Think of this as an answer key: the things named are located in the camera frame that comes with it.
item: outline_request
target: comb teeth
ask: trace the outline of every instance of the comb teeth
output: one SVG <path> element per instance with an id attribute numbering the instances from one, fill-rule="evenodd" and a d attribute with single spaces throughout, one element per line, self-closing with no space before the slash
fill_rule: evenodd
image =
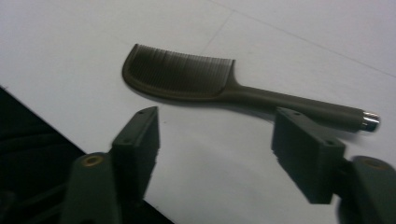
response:
<path id="1" fill-rule="evenodd" d="M 233 60 L 194 56 L 135 45 L 124 65 L 125 81 L 140 91 L 168 97 L 220 93 Z"/>

